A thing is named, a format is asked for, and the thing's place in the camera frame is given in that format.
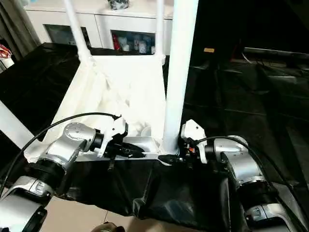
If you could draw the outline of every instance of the black tarp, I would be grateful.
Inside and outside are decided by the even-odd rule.
[[[94,55],[122,55],[92,49]],[[0,75],[0,100],[33,132],[49,125],[77,70],[72,46],[43,44]],[[267,153],[282,170],[303,207],[309,195],[309,71],[227,63],[206,70],[190,68],[182,121],[193,119],[207,136],[240,135],[255,148],[266,172],[281,183]],[[168,63],[164,67],[167,80]],[[0,174],[18,151],[3,134]],[[23,173],[25,159],[10,183]],[[58,195],[119,213],[156,218],[206,231],[246,231],[237,197],[225,173],[208,167],[189,170],[158,161],[77,162]]]

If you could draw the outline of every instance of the white cabinet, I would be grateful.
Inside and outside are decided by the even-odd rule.
[[[27,11],[27,14],[42,43],[75,43],[65,12]],[[77,13],[77,17],[88,45],[102,47],[94,14]]]
[[[87,45],[114,49],[112,32],[127,31],[151,37],[154,45],[156,0],[130,0],[127,9],[114,11],[107,0],[72,0]],[[169,55],[173,0],[165,0],[163,49]],[[74,44],[63,0],[36,0],[25,7],[42,43]]]
[[[156,19],[154,18],[96,15],[96,21],[103,47],[110,49],[114,49],[112,39],[113,31],[130,31],[154,35],[156,30]],[[163,49],[165,54],[169,55],[172,20],[164,20],[164,29]]]

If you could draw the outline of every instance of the floor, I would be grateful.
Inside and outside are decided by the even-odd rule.
[[[123,226],[126,232],[197,232],[154,219],[124,217],[94,205],[85,205],[53,197],[46,207],[48,216],[40,232],[91,232],[108,221]]]

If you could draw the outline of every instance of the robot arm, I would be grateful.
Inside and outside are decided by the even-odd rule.
[[[210,160],[226,164],[243,206],[247,225],[252,231],[296,232],[295,225],[278,201],[277,191],[266,180],[248,149],[228,138],[216,138],[213,145],[208,145],[207,141],[196,142],[205,137],[203,128],[195,121],[189,120],[181,131],[184,141],[183,152],[179,156],[159,156],[159,159],[168,164],[185,162],[189,168],[193,168],[196,162],[207,164]],[[229,137],[248,145],[239,136]]]
[[[44,207],[80,151],[98,148],[104,154],[106,150],[111,159],[115,153],[128,158],[131,154],[142,157],[143,150],[138,147],[131,145],[122,149],[126,146],[122,142],[126,135],[127,123],[123,118],[115,120],[111,130],[104,134],[81,123],[68,124],[60,138],[49,145],[38,161],[28,165],[28,175],[21,176],[0,199],[0,232],[40,230],[47,215]]]

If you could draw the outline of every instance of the curtain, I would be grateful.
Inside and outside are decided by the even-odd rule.
[[[0,37],[17,60],[41,44],[18,0],[0,0]]]

